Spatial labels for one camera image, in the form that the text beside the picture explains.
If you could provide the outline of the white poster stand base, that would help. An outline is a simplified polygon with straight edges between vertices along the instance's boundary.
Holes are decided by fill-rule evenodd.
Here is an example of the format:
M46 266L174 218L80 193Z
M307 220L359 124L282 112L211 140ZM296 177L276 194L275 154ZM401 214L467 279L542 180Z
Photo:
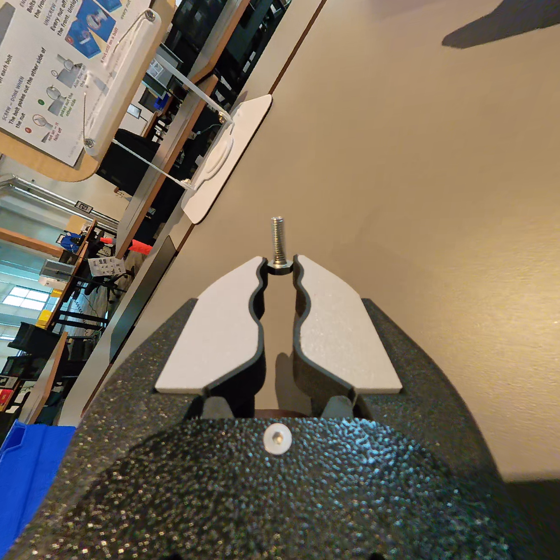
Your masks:
M272 102L271 94L242 101L221 126L181 200L183 212L192 224L197 225L206 218Z

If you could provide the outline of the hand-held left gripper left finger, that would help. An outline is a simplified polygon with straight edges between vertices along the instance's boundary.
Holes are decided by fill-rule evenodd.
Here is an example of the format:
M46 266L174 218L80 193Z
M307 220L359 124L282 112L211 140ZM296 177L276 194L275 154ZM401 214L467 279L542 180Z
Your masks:
M256 256L198 297L156 381L156 391L207 391L262 352L254 298L264 287L265 258Z

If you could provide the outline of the blue plastic bin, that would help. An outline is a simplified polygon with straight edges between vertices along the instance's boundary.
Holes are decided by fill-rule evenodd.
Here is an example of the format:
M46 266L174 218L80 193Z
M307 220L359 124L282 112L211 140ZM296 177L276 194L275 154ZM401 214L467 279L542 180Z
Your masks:
M44 500L75 431L20 421L10 428L1 446L1 559Z

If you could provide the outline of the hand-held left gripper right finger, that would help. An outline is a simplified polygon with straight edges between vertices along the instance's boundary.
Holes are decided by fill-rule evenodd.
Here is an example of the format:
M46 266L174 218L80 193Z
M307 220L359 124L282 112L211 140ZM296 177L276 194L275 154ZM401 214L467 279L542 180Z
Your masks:
M396 373L364 302L307 256L293 258L293 366L305 393L398 393Z

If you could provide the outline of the steel bolt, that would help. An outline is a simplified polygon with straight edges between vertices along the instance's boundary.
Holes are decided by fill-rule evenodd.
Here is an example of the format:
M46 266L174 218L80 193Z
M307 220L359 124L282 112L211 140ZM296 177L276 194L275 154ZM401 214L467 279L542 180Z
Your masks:
M285 247L284 218L271 218L272 259L268 262L269 274L285 276L293 270L293 262L288 259Z

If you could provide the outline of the white instruction poster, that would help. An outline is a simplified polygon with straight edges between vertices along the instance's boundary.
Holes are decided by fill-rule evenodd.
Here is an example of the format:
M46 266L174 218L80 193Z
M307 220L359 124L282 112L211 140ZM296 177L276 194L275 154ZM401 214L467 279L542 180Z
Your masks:
M1 154L48 178L99 168L175 1L1 1Z

